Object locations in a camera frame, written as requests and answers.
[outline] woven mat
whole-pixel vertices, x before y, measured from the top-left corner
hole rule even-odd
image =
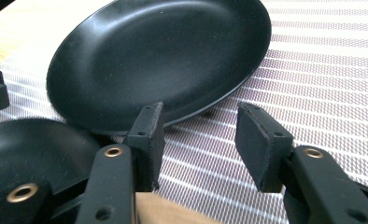
[[[258,193],[234,147],[240,101],[263,107],[296,146],[329,151],[368,186],[368,1],[262,2],[273,35],[254,76],[207,113],[166,129],[156,193],[224,223],[287,222],[282,194]],[[45,89],[60,41],[32,43],[0,64],[11,100],[0,121],[61,120]]]

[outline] striped cloth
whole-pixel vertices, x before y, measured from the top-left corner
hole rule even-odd
[[[259,105],[294,136],[295,146],[329,151],[368,186],[368,1],[263,0],[272,42],[243,87],[210,111],[166,129],[164,198],[223,223],[287,223],[282,194],[257,192],[234,146],[236,105]],[[59,43],[32,43],[1,62],[11,107],[0,121],[61,118],[45,90]]]

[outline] black plate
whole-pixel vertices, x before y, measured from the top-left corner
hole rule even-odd
[[[89,135],[47,119],[0,124],[0,190],[28,180],[47,180],[53,193],[88,178],[100,149]]]
[[[120,0],[80,24],[55,53],[47,88],[55,109],[94,133],[125,134],[145,105],[165,125],[237,89],[268,49],[261,2]]]

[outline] wooden surface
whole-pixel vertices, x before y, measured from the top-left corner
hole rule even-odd
[[[0,12],[0,62],[25,45],[34,45],[35,57],[42,46],[61,42],[79,23],[109,0],[17,0]],[[137,193],[142,224],[218,223],[152,193]]]

